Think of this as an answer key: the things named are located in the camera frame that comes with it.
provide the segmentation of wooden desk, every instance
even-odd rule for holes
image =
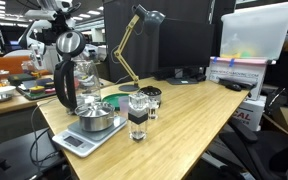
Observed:
[[[86,158],[64,150],[81,180],[88,179],[181,179],[197,163],[248,91],[235,92],[206,81],[197,85],[170,85],[143,79],[162,91],[157,120],[149,120],[147,138],[136,143],[122,128]],[[119,93],[118,86],[101,90],[102,97]],[[54,134],[67,129],[77,116],[69,116],[59,101],[38,102]]]
[[[104,79],[101,79],[101,82],[103,83],[103,87],[113,85],[112,82],[106,81]],[[57,98],[57,97],[56,96],[50,96],[46,99],[52,99],[52,98]],[[30,101],[30,100],[26,99],[24,96],[22,96],[20,93],[15,91],[15,95],[11,100],[0,103],[0,114],[12,112],[12,111],[16,111],[16,110],[21,110],[21,109],[25,109],[25,108],[29,108],[29,107],[34,107],[34,106],[36,106],[36,103],[38,101],[41,101],[41,100],[43,100],[43,99]]]

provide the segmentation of electric kettle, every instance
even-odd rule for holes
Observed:
[[[79,58],[85,39],[78,31],[68,31],[56,40],[56,50],[62,61],[54,70],[54,86],[59,101],[73,114],[84,103],[101,100],[100,82],[93,61]]]

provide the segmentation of desk lamp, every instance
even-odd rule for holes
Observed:
[[[127,64],[127,62],[122,56],[123,49],[132,33],[135,24],[138,22],[139,19],[142,20],[144,23],[143,28],[145,33],[147,35],[151,35],[165,18],[165,16],[162,13],[158,11],[146,11],[141,5],[138,5],[135,8],[134,13],[135,13],[134,17],[126,27],[126,32],[121,40],[121,43],[119,44],[117,50],[114,52],[115,57],[121,62],[124,69],[127,71],[127,73],[131,76],[131,78],[134,81],[134,85],[122,85],[119,87],[119,90],[125,92],[136,91],[139,89],[138,86],[139,77],[133,72],[131,67]]]

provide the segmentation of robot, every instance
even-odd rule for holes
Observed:
[[[72,6],[72,0],[37,0],[41,10],[29,10],[25,17],[34,19],[19,38],[19,45],[31,50],[31,59],[38,69],[45,69],[43,56],[46,46],[56,42],[57,37],[75,27],[71,13],[78,10],[81,3]]]

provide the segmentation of clear plastic bin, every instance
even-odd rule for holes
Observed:
[[[288,4],[222,16],[221,57],[277,60],[288,30]]]

